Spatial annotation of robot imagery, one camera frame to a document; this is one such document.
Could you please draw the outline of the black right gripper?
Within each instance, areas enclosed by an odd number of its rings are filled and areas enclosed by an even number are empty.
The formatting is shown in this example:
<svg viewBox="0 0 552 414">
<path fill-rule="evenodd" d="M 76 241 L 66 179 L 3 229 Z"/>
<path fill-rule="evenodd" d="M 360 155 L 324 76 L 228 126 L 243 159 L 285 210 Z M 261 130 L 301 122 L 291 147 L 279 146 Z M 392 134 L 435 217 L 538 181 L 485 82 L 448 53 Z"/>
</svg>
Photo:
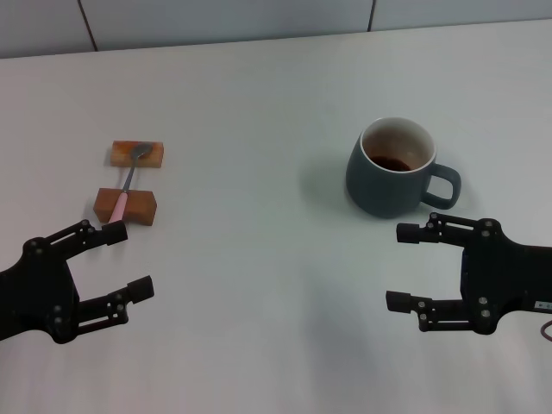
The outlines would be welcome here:
<svg viewBox="0 0 552 414">
<path fill-rule="evenodd" d="M 399 223 L 397 242 L 444 243 L 465 247 L 461 297 L 434 300 L 405 292 L 387 292 L 391 312 L 417 314 L 418 328 L 430 331 L 493 333 L 513 311 L 551 312 L 551 248 L 510 240 L 498 221 L 478 222 L 431 212 L 427 223 Z"/>
</svg>

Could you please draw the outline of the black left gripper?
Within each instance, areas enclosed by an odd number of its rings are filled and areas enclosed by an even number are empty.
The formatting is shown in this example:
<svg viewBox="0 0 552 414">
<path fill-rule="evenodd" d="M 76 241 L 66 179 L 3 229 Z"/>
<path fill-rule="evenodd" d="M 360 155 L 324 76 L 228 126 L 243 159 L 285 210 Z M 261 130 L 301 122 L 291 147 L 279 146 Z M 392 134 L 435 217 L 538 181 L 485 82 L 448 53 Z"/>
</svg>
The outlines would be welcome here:
<svg viewBox="0 0 552 414">
<path fill-rule="evenodd" d="M 58 344 L 129 321 L 128 304 L 154 296 L 150 276 L 99 298 L 79 301 L 66 260 L 128 239 L 123 221 L 94 228 L 89 220 L 26 241 L 15 265 L 1 272 L 1 339 L 38 330 Z"/>
</svg>

